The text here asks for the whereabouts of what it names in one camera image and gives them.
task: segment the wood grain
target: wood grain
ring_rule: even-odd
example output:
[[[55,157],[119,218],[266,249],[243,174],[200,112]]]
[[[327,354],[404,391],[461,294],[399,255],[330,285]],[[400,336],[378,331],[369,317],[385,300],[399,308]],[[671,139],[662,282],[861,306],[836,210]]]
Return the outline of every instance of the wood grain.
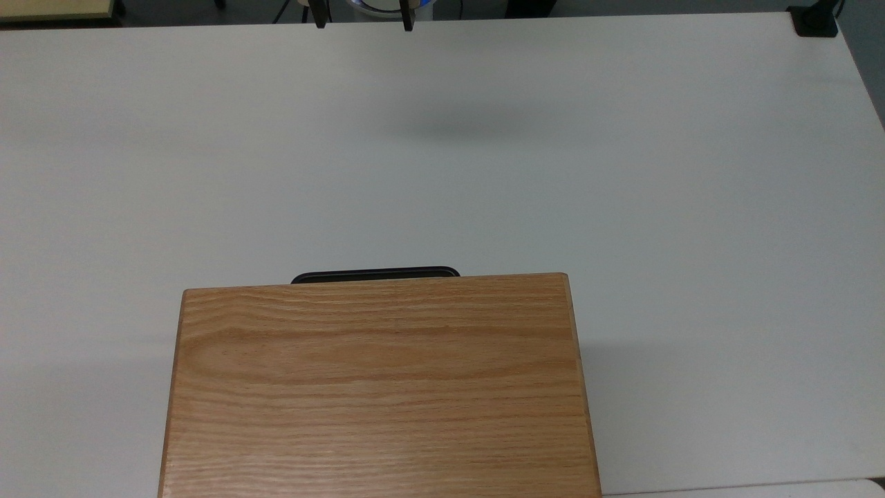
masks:
[[[186,291],[159,495],[600,496],[566,276]]]

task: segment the wooden lid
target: wooden lid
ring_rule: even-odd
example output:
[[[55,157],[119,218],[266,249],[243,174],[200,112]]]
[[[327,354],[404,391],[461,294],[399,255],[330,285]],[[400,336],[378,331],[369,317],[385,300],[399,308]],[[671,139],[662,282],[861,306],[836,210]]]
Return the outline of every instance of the wooden lid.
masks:
[[[563,274],[184,293],[165,498],[600,496]]]

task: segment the white table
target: white table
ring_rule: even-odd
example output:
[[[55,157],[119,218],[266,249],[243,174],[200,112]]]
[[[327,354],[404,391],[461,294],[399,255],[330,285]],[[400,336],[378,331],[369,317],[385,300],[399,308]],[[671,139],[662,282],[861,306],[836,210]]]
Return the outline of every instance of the white table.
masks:
[[[800,484],[723,487],[661,493],[618,494],[618,498],[885,498],[885,491],[866,479]]]
[[[4,497],[155,492],[183,289],[428,264],[569,274],[607,494],[885,474],[885,133],[841,36],[761,13],[0,47]]]

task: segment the floor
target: floor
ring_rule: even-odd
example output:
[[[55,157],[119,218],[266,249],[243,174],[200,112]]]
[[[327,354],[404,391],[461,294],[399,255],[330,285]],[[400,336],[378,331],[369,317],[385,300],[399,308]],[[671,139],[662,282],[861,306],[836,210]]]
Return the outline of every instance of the floor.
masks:
[[[506,0],[463,0],[464,19],[501,19]],[[227,0],[216,9],[212,0],[125,0],[124,26],[192,26],[270,23],[283,0]],[[610,16],[710,12],[783,12],[810,0],[558,0],[551,17]],[[301,6],[292,2],[280,23],[301,21]],[[354,21],[345,0],[330,0],[332,19]],[[457,19],[458,0],[438,0],[435,19]],[[847,0],[839,24],[858,69],[885,126],[885,1]]]

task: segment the black plastic object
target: black plastic object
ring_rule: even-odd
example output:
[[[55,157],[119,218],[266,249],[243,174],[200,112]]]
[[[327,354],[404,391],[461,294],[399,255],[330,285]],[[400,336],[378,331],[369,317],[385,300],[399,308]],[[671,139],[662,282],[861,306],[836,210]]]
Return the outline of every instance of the black plastic object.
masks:
[[[412,267],[347,269],[344,271],[312,271],[302,273],[292,280],[292,284],[316,284],[319,282],[353,282],[357,280],[390,280],[394,278],[430,278],[439,276],[461,276],[450,267]]]
[[[325,0],[307,0],[313,12],[313,22],[319,28],[326,27],[329,20],[329,11],[326,8]]]
[[[507,0],[504,19],[530,19],[550,16],[556,0]]]
[[[811,7],[787,7],[796,34],[808,38],[835,38],[839,27],[835,24],[833,9],[838,3],[839,0],[819,0]]]
[[[399,0],[399,12],[403,15],[403,27],[412,31],[415,27],[415,11],[409,8],[409,0]]]

